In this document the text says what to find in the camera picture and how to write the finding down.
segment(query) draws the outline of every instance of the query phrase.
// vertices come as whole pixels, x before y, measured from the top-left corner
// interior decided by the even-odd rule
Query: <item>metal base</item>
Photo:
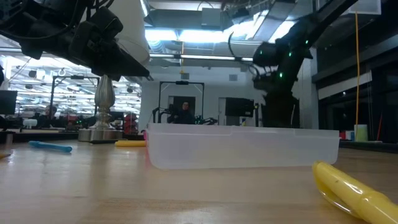
[[[81,129],[79,130],[78,140],[81,142],[90,142],[94,140],[114,140],[122,139],[123,132],[109,129]]]

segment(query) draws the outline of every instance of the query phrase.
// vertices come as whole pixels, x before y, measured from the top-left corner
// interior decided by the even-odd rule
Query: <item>yellow highlighter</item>
[[[145,141],[117,141],[114,143],[117,147],[145,147]]]
[[[9,156],[11,156],[10,154],[1,154],[0,153],[0,159],[3,159],[3,158],[5,158],[5,157],[9,157]]]
[[[372,224],[398,224],[398,206],[373,190],[324,162],[312,166],[323,197],[350,215]]]

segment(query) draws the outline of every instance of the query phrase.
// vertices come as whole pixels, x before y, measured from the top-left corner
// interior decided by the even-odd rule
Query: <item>transparent plastic bin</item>
[[[311,166],[337,160],[338,131],[149,124],[147,148],[160,169]]]

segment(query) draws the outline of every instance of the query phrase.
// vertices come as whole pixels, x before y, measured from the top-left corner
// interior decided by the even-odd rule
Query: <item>red object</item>
[[[383,121],[383,114],[380,115],[380,121],[379,121],[379,131],[377,132],[377,140],[380,139],[380,132],[381,132],[381,123]]]
[[[345,140],[345,139],[346,139],[346,132],[345,132],[345,131],[340,132],[340,133],[339,133],[339,137],[340,137],[342,140]]]
[[[137,123],[135,120],[137,119],[136,114],[129,114],[124,117],[124,133],[125,134],[138,134]]]

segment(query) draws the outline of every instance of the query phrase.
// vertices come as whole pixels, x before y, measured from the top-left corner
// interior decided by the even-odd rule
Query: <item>table surface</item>
[[[74,150],[5,150],[1,223],[364,223],[322,198],[311,167],[158,170],[144,148],[57,144]],[[398,202],[397,154],[341,149],[335,167]]]

